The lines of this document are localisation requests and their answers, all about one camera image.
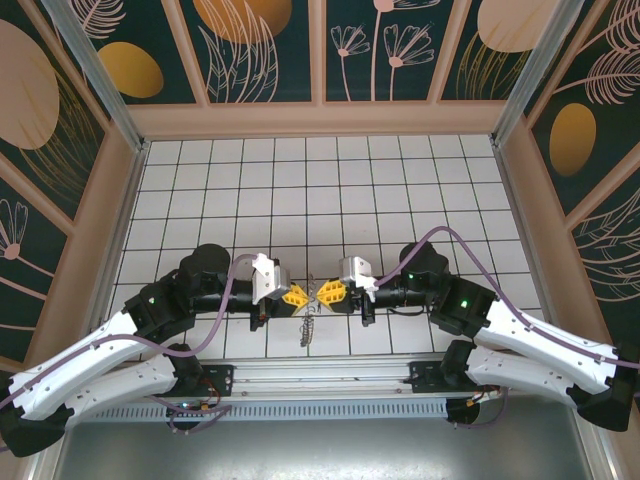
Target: leaf illustration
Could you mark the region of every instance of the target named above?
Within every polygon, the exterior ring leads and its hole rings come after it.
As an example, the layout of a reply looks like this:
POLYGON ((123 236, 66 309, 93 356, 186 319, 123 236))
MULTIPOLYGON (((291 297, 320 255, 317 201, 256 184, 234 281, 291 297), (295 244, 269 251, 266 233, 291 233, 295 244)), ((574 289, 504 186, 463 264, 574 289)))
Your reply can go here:
POLYGON ((622 105, 640 86, 640 50, 602 54, 581 82, 592 103, 622 105))
POLYGON ((202 28, 200 33, 204 37, 209 51, 209 73, 207 75, 206 87, 216 102, 225 102, 229 97, 229 73, 220 51, 220 46, 202 28))
POLYGON ((218 35, 200 31, 209 50, 207 89, 214 102, 271 101, 278 84, 278 56, 267 23, 244 2, 240 15, 231 0, 214 5, 203 0, 205 14, 218 35))
POLYGON ((89 38, 109 38, 125 17, 122 0, 70 0, 71 6, 89 38))
POLYGON ((640 0, 618 0, 605 32, 607 42, 618 52, 640 47, 640 0))
POLYGON ((618 207, 583 220, 574 238, 599 300, 640 296, 640 189, 618 207))

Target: wooden trim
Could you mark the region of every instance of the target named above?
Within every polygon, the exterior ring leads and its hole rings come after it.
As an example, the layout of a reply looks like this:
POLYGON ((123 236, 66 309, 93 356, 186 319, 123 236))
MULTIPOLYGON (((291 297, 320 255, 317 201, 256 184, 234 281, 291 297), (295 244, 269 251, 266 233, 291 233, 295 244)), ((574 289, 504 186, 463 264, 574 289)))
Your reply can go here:
POLYGON ((279 104, 271 108, 238 108, 234 104, 215 109, 167 105, 164 109, 137 108, 130 112, 148 140, 190 140, 309 133, 490 133, 503 105, 480 102, 470 108, 466 102, 450 102, 426 106, 424 101, 279 104))
POLYGON ((610 343, 611 338, 566 228, 564 214, 533 135, 518 122, 505 143, 505 162, 548 287, 554 322, 577 335, 610 343))
POLYGON ((609 0, 596 0, 594 5, 591 7, 591 10, 582 22, 582 25, 576 32, 576 35, 573 37, 569 48, 567 48, 567 51, 564 53, 562 60, 560 61, 560 63, 558 63, 558 66, 549 78, 549 81, 540 94, 538 101, 534 105, 533 109, 531 109, 531 112, 529 112, 529 116, 526 120, 526 125, 528 128, 532 128, 533 125, 535 125, 535 123, 538 121, 538 117, 542 114, 544 107, 547 106, 547 103, 551 99, 554 90, 573 63, 576 53, 591 33, 591 30, 593 29, 595 24, 600 19, 600 15, 602 14, 608 3, 609 0))
POLYGON ((429 87, 429 94, 427 95, 427 103, 429 104, 440 102, 442 99, 442 93, 449 79, 453 60, 458 52, 458 45, 460 44, 460 38, 462 38, 464 26, 467 23, 470 8, 471 0, 455 0, 453 3, 447 30, 440 48, 440 56, 433 72, 431 87, 429 87))
POLYGON ((196 52, 193 49, 193 44, 189 37, 189 30, 187 29, 187 24, 178 2, 179 0, 162 0, 162 6, 164 7, 169 28, 171 29, 173 40, 178 49, 178 54, 182 60, 182 66, 187 75, 187 80, 191 86, 191 91, 196 99, 196 104, 200 107, 205 107, 209 104, 207 89, 202 81, 196 52))
POLYGON ((321 105, 327 93, 327 1, 309 0, 309 75, 311 104, 321 105))
POLYGON ((51 53, 56 57, 56 60, 58 60, 65 74, 69 77, 73 86, 80 93, 82 99, 89 107, 89 110, 91 110, 91 113, 96 117, 102 129, 105 132, 109 130, 111 122, 104 114, 102 107, 93 95, 91 89, 84 83, 82 75, 78 72, 74 63, 69 59, 67 52, 63 46, 60 45, 60 42, 58 42, 58 39, 51 30, 51 27, 49 27, 49 24, 40 13, 40 10, 35 6, 33 0, 18 0, 18 3, 20 3, 25 14, 29 17, 36 30, 38 30, 38 33, 40 33, 44 39, 44 42, 51 50, 51 53))
POLYGON ((571 231, 598 205, 611 195, 627 178, 640 168, 640 143, 638 143, 606 177, 565 218, 565 226, 571 231))

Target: metal bracket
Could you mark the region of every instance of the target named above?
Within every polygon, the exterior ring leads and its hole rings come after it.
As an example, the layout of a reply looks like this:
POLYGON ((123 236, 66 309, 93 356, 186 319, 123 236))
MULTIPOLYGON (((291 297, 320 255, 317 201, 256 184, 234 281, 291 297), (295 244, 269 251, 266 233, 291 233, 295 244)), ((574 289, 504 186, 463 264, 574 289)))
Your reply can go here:
POLYGON ((356 289, 364 289, 372 302, 376 301, 375 292, 378 290, 375 277, 371 276, 371 264, 360 257, 346 257, 340 259, 340 281, 354 284, 356 289))
POLYGON ((409 378, 404 383, 411 385, 413 393, 441 393, 441 392, 475 392, 478 386, 471 380, 463 385, 452 386, 447 383, 440 371, 440 363, 411 362, 409 364, 409 378))
POLYGON ((202 377, 195 388, 173 389, 170 394, 158 396, 165 398, 209 397, 210 388, 207 382, 211 382, 221 397, 230 397, 233 390, 234 369, 233 365, 203 365, 202 377))
POLYGON ((263 298, 278 300, 291 290, 289 271, 264 253, 259 253, 251 264, 254 268, 252 277, 254 305, 263 298))

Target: black cable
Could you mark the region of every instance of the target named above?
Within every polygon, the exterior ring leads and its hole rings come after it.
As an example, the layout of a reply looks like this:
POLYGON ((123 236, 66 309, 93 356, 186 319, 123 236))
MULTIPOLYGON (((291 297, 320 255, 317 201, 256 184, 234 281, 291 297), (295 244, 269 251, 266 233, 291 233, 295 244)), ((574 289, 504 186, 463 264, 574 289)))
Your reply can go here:
POLYGON ((400 315, 401 317, 418 317, 425 312, 425 308, 422 307, 422 310, 419 312, 399 312, 395 308, 387 308, 387 312, 393 313, 394 315, 400 315))

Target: vent grille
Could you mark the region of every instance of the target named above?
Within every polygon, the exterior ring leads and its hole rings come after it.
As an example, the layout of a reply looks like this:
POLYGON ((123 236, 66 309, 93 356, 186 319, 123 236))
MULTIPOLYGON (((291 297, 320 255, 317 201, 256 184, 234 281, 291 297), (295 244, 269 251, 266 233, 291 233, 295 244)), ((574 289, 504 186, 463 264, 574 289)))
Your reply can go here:
MULTIPOLYGON (((222 421, 261 420, 353 420, 373 418, 446 417, 446 399, 414 400, 327 400, 290 402, 237 402, 222 421)), ((203 415, 178 415, 182 421, 199 422, 203 415)), ((140 403, 111 408, 87 422, 165 422, 166 409, 140 403)))

